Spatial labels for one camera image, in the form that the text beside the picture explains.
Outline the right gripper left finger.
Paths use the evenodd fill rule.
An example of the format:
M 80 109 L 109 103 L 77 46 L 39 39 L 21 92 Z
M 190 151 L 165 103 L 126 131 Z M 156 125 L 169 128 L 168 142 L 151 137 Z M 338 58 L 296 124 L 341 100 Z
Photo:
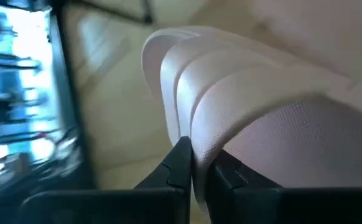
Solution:
M 21 223 L 188 223 L 192 143 L 182 137 L 165 159 L 128 190 L 47 191 L 21 206 Z

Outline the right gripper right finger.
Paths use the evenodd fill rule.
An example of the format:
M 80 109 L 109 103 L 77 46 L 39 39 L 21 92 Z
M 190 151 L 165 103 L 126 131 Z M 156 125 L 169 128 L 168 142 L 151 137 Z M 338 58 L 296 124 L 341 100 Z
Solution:
M 362 188 L 285 188 L 220 151 L 207 177 L 212 223 L 362 223 Z

